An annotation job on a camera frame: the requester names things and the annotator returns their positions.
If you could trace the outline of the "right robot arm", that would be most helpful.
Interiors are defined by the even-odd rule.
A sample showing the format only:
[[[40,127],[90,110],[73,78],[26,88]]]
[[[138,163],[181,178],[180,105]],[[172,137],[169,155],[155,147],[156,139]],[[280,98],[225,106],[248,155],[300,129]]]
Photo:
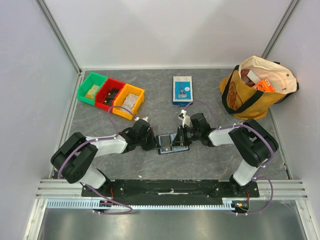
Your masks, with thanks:
[[[279,145],[256,120],[248,119],[241,124],[213,128],[203,113],[187,115],[182,110],[178,115],[182,121],[171,147],[188,147],[200,141],[207,147],[234,145],[242,161],[229,179],[229,191],[235,197],[242,196],[254,179],[257,171],[274,157]]]

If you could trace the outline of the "black card holder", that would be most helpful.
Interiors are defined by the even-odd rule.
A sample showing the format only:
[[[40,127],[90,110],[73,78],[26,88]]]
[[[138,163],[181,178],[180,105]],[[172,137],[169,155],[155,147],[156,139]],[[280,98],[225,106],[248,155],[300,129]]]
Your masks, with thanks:
[[[156,136],[156,139],[158,140],[158,143],[160,145],[160,148],[158,149],[159,155],[185,152],[190,150],[188,146],[171,146],[176,135],[176,133],[172,133]]]

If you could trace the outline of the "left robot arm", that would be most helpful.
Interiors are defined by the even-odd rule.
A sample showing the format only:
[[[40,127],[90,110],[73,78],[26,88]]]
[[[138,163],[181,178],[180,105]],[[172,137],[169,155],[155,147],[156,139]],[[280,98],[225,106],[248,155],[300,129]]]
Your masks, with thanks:
[[[53,154],[50,162],[58,170],[58,178],[64,178],[70,184],[82,183],[86,189],[91,186],[98,196],[103,197],[111,191],[111,180],[91,166],[93,160],[128,153],[136,147],[144,151],[160,148],[150,123],[143,118],[112,136],[89,137],[76,132]]]

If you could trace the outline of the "black VIP card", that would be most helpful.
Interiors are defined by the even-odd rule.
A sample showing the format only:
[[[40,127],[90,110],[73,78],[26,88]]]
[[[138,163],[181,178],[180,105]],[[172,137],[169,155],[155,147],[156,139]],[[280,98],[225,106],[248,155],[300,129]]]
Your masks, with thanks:
[[[161,135],[159,137],[161,150],[163,152],[168,152],[171,150],[171,138],[170,135]]]

